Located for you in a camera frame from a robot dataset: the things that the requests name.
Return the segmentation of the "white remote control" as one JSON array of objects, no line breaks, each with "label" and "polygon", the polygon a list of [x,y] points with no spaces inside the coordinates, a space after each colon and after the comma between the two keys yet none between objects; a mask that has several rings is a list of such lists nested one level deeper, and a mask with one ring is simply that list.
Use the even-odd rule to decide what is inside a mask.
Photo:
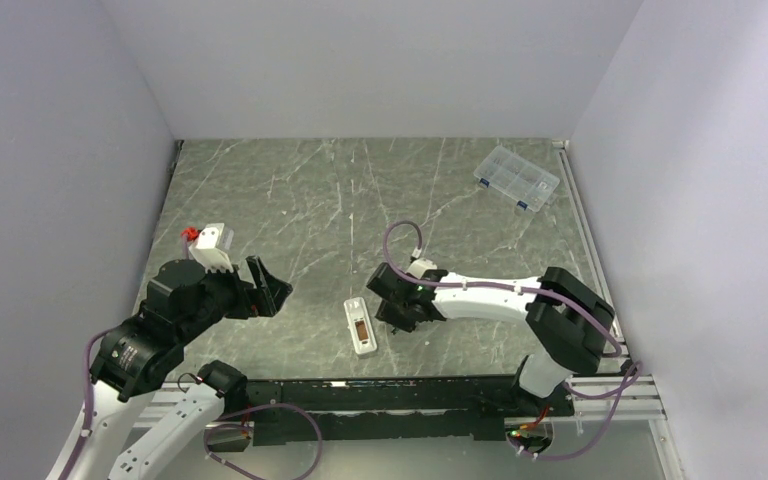
[{"label": "white remote control", "polygon": [[375,353],[378,344],[365,300],[362,297],[350,298],[344,301],[343,307],[356,355],[364,357]]}]

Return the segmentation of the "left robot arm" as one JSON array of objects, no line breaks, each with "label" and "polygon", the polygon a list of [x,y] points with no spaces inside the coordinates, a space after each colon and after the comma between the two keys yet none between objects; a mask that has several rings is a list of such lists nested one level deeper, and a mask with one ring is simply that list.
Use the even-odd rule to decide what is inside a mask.
[{"label": "left robot arm", "polygon": [[172,260],[148,282],[137,312],[93,336],[83,357],[83,404],[51,479],[150,479],[208,423],[232,420],[247,406],[247,378],[212,361],[173,411],[132,446],[126,444],[140,415],[184,360],[185,348],[223,319],[275,316],[293,292],[257,256],[238,266],[208,268],[193,259]]}]

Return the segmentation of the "clear plastic organizer box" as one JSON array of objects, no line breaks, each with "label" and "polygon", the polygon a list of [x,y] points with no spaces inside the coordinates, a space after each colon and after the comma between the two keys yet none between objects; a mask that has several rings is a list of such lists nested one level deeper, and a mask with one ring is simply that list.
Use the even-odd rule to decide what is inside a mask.
[{"label": "clear plastic organizer box", "polygon": [[499,145],[473,173],[479,184],[513,200],[522,210],[539,212],[560,184],[560,179],[538,165]]}]

